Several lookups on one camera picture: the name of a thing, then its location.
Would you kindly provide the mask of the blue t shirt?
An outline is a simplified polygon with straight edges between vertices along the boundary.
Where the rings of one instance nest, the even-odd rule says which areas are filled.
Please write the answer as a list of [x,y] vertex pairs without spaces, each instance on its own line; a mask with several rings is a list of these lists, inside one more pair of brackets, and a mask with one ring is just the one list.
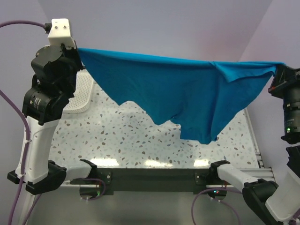
[[277,61],[201,61],[79,49],[81,61],[118,105],[132,101],[156,125],[181,127],[180,137],[209,144],[253,102],[275,75]]

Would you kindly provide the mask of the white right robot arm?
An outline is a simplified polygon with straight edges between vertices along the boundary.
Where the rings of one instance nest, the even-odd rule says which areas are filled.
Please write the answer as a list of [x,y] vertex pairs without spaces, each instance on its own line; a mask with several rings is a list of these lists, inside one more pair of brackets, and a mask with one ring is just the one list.
[[207,181],[227,182],[242,193],[247,206],[266,225],[300,223],[300,70],[286,65],[276,69],[268,92],[283,101],[284,134],[288,146],[271,154],[274,181],[255,178],[228,161],[212,163]]

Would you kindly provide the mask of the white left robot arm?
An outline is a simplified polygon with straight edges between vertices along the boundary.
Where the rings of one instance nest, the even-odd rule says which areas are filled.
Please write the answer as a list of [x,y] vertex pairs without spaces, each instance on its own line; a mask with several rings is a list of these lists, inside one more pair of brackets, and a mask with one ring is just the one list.
[[49,159],[55,129],[63,109],[74,97],[76,75],[84,68],[78,49],[64,44],[42,47],[31,67],[34,75],[21,111],[25,123],[23,150],[19,165],[7,178],[15,184],[25,184],[32,195],[54,191],[67,180],[94,183],[97,172],[92,162],[81,159],[63,167]]

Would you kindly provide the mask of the white plastic basket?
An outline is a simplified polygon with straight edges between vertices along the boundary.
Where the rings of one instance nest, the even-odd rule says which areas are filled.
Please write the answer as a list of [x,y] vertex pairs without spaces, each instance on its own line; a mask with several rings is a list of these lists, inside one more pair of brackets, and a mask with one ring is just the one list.
[[93,85],[94,80],[88,71],[79,71],[76,78],[74,97],[70,98],[69,103],[63,109],[63,112],[75,114],[87,111],[91,103]]

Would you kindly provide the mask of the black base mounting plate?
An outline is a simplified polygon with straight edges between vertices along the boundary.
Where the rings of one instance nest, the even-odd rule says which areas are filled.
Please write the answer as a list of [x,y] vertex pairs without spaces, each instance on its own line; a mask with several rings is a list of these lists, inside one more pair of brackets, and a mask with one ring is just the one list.
[[90,178],[105,183],[100,190],[105,195],[115,192],[199,192],[219,188],[222,181],[209,176],[210,169],[119,169],[101,168]]

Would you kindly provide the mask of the aluminium frame rail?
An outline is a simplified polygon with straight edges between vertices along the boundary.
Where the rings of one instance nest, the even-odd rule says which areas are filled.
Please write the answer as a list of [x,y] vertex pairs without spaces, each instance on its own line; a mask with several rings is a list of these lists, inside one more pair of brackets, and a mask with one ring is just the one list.
[[260,150],[259,150],[259,147],[258,147],[258,144],[257,144],[257,140],[256,140],[256,137],[255,137],[255,133],[254,133],[254,130],[253,130],[253,126],[252,126],[252,123],[251,123],[251,119],[250,119],[250,116],[249,116],[248,109],[245,108],[243,110],[243,113],[244,113],[245,118],[247,120],[247,126],[248,126],[248,129],[249,129],[250,136],[251,136],[251,141],[252,141],[252,144],[253,144],[253,147],[254,147],[257,164],[259,166],[259,169],[257,169],[258,170],[257,173],[260,174],[260,178],[263,178],[264,180],[276,181],[272,168],[271,167],[265,168],[265,166],[264,166],[263,158],[262,158],[262,155],[260,153]]

